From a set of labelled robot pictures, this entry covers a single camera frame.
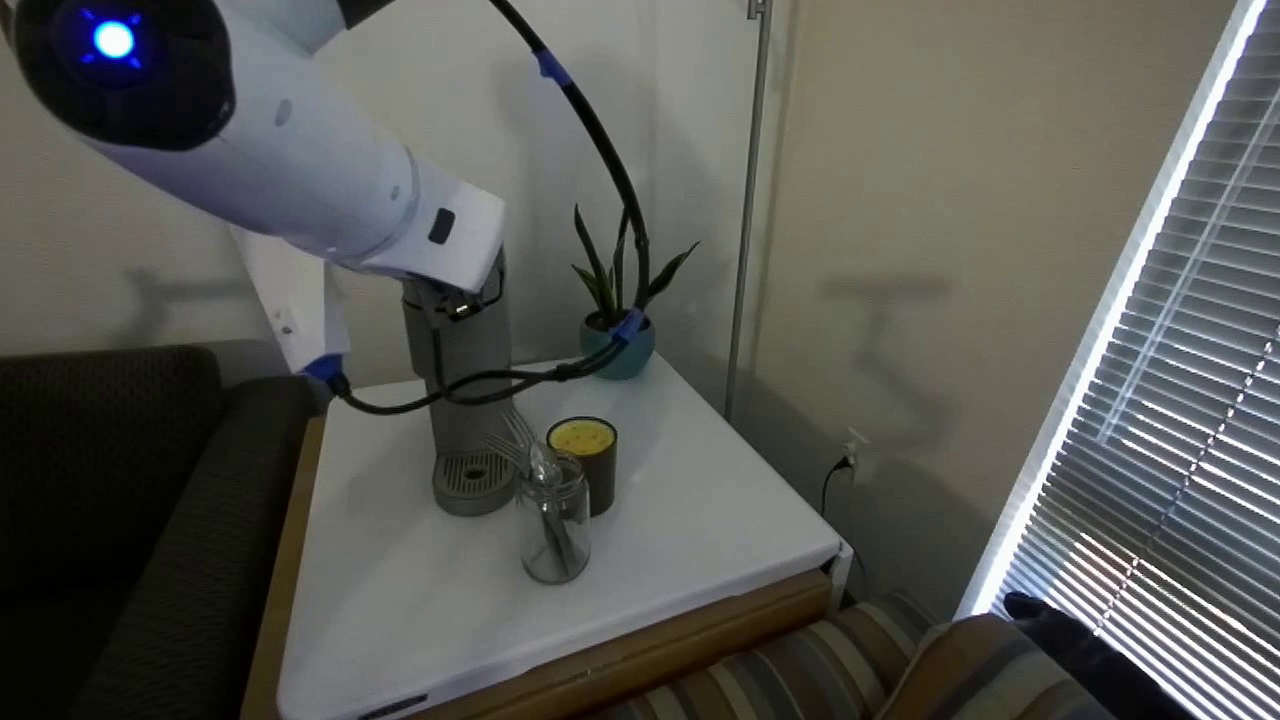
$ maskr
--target blue light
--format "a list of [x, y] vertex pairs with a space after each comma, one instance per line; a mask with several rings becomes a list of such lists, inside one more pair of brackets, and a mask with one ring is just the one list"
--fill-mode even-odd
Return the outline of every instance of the blue light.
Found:
[[105, 54], [105, 58], [126, 58], [130, 46], [136, 46], [136, 34], [126, 23], [120, 20], [105, 20], [92, 28], [92, 46]]

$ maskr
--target white wall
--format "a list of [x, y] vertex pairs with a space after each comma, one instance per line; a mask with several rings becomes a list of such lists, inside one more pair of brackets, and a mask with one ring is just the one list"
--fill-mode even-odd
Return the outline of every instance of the white wall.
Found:
[[803, 0], [738, 427], [947, 615], [1226, 0]]
[[[624, 149], [661, 261], [703, 238], [657, 305], [662, 352], [720, 398], [755, 34], [744, 0], [522, 0]], [[480, 0], [396, 2], [319, 62], [425, 158], [506, 201], [521, 354], [573, 352], [583, 293], [567, 211], [611, 236], [611, 187], [560, 93]], [[36, 109], [0, 51], [0, 352], [264, 339], [200, 211], [140, 187]], [[408, 376], [400, 288], [345, 277], [350, 376]]]

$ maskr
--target dark couch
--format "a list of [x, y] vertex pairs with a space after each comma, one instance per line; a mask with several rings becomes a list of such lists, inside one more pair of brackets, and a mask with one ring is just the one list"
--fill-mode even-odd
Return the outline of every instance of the dark couch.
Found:
[[203, 347], [0, 358], [0, 716], [235, 716], [310, 412]]

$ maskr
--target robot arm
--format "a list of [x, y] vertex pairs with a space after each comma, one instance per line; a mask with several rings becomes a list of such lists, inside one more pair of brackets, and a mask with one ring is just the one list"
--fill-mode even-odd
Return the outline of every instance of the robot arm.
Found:
[[425, 168], [310, 62], [386, 0], [20, 0], [31, 93], [97, 150], [327, 264], [480, 293], [502, 204]]

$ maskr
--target clear glass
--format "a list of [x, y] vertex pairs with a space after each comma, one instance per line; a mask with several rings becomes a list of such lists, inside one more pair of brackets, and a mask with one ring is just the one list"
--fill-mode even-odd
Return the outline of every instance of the clear glass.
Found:
[[551, 459], [551, 451], [537, 451], [522, 485], [521, 485], [521, 565], [540, 582], [567, 582], [577, 581], [588, 560], [588, 517], [592, 496], [588, 478], [563, 463]]

